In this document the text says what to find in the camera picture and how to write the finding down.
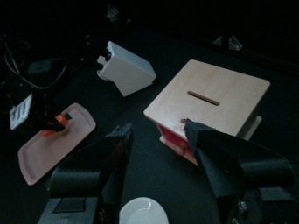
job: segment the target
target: white plastic bracket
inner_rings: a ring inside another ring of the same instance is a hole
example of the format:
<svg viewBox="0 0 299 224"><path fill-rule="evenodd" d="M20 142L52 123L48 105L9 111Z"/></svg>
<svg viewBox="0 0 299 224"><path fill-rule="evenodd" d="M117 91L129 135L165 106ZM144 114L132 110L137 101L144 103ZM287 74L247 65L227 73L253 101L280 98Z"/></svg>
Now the white plastic bracket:
<svg viewBox="0 0 299 224"><path fill-rule="evenodd" d="M97 76L105 81L113 81L122 96L145 88L156 78L151 63L131 53L127 49L108 41L106 50L109 59L97 57L97 63L102 66L97 70Z"/></svg>
<svg viewBox="0 0 299 224"><path fill-rule="evenodd" d="M13 130L28 118L33 95L29 94L22 102L9 112L10 130Z"/></svg>

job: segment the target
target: white bowl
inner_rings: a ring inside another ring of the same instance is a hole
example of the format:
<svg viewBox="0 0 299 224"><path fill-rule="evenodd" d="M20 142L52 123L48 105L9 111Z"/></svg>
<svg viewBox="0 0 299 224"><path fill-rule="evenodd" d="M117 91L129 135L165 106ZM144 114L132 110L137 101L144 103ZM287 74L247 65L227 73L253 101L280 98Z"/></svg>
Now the white bowl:
<svg viewBox="0 0 299 224"><path fill-rule="evenodd" d="M160 204L141 197L129 200L121 208L118 224L168 224L168 219Z"/></svg>

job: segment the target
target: pink tray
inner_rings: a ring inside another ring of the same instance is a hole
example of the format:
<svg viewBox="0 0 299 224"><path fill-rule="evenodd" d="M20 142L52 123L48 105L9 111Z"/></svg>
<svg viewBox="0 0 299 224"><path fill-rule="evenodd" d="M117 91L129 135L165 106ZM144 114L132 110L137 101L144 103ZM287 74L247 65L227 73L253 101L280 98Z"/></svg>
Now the pink tray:
<svg viewBox="0 0 299 224"><path fill-rule="evenodd" d="M96 127L89 112L77 103L70 104L61 113L69 113L72 117L65 130L52 136L42 136L38 132L17 153L21 173L29 186L61 161Z"/></svg>

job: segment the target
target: wooden box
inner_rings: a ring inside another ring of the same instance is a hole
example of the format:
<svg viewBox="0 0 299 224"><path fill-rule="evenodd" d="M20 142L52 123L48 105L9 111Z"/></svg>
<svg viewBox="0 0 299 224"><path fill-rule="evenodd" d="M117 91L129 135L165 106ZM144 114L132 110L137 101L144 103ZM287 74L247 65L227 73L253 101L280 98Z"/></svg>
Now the wooden box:
<svg viewBox="0 0 299 224"><path fill-rule="evenodd" d="M160 140L195 164L184 121L249 139L261 118L257 105L269 83L253 76L189 60L144 110L161 132Z"/></svg>

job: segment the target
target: small white object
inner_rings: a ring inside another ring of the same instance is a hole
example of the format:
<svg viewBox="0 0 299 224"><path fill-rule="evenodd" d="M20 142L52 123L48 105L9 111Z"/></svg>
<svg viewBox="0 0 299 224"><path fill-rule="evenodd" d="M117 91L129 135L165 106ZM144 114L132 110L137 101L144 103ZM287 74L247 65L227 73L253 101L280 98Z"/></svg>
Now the small white object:
<svg viewBox="0 0 299 224"><path fill-rule="evenodd" d="M28 118L33 96L29 94L22 102L9 112L10 130L13 130Z"/></svg>
<svg viewBox="0 0 299 224"><path fill-rule="evenodd" d="M168 224L160 204L147 197L132 199L120 210L118 224Z"/></svg>
<svg viewBox="0 0 299 224"><path fill-rule="evenodd" d="M147 60L110 41L106 43L106 50L110 58L106 60L98 56L97 63L102 65L102 69L97 70L97 76L114 82L122 96L131 95L153 83L155 70Z"/></svg>

